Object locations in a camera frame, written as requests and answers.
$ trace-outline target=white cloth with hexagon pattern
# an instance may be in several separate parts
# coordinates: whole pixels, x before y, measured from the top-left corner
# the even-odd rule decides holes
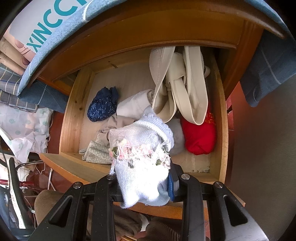
[[[0,136],[17,160],[24,163],[30,152],[46,152],[52,112],[39,108],[29,113],[0,103]]]

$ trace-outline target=red fabric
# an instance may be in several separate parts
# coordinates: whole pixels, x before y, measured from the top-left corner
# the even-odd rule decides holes
[[[185,147],[194,155],[209,154],[216,144],[216,125],[209,109],[208,107],[205,121],[199,126],[188,122],[183,116],[181,117]]]

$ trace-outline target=folded white cloth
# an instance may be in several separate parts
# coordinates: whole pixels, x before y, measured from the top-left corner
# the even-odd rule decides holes
[[[141,91],[117,105],[116,114],[133,119],[140,119],[143,115],[145,108],[152,104],[154,91],[144,90]]]

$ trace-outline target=navy blue sequined fabric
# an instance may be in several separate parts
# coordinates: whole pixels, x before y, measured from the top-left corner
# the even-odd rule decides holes
[[[102,88],[91,102],[87,117],[92,122],[103,121],[116,112],[118,92],[116,87]]]

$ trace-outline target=metal screw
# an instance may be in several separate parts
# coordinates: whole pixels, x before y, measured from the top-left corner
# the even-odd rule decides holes
[[[114,174],[107,175],[107,179],[108,180],[113,180],[114,178],[115,178],[115,175]]]
[[[222,182],[215,182],[214,185],[217,188],[222,188],[223,187],[223,183]]]
[[[81,186],[82,186],[82,183],[81,183],[81,182],[75,182],[75,183],[73,184],[73,187],[74,187],[75,189],[80,188]]]
[[[190,178],[190,175],[187,174],[187,173],[183,173],[183,174],[181,175],[181,178],[184,179],[184,180],[188,180],[188,179]]]

